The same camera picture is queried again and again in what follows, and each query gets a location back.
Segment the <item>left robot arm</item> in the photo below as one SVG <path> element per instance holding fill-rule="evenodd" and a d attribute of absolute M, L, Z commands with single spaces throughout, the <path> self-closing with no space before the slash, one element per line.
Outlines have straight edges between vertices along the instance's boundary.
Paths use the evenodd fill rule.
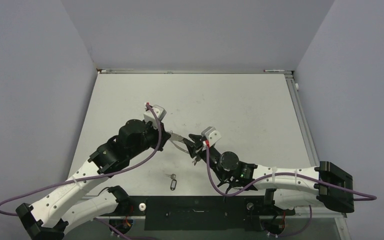
<path fill-rule="evenodd" d="M 61 240 L 76 227 L 101 215 L 123 215 L 129 208 L 129 195 L 117 186 L 105 190 L 82 203 L 78 201 L 98 185 L 110 179 L 115 172 L 129 166 L 142 152 L 153 148 L 162 151 L 170 138 L 164 124 L 131 119 L 118 134 L 100 145 L 87 161 L 67 179 L 68 184 L 57 187 L 42 199 L 23 203 L 16 214 L 33 240 Z"/>

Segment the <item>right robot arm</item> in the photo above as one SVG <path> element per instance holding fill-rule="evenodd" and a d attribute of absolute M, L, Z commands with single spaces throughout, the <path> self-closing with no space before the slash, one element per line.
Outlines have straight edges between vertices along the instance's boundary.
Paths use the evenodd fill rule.
<path fill-rule="evenodd" d="M 210 183 L 215 190 L 227 184 L 236 189 L 221 195 L 233 197 L 245 191 L 265 191 L 262 207 L 269 214 L 298 206 L 325 206 L 339 213 L 353 213 L 353 177 L 329 161 L 307 168 L 278 168 L 246 163 L 232 151 L 220 153 L 211 138 L 190 134 L 183 138 L 195 162 L 207 165 Z"/>

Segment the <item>key with grey tag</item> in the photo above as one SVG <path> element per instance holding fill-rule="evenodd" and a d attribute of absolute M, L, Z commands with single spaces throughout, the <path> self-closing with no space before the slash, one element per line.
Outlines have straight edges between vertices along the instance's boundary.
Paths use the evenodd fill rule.
<path fill-rule="evenodd" d="M 176 174 L 174 174 L 174 173 L 165 174 L 165 176 L 169 177 L 171 179 L 170 190 L 174 191 L 176 189 L 176 186 L 177 186 Z"/>

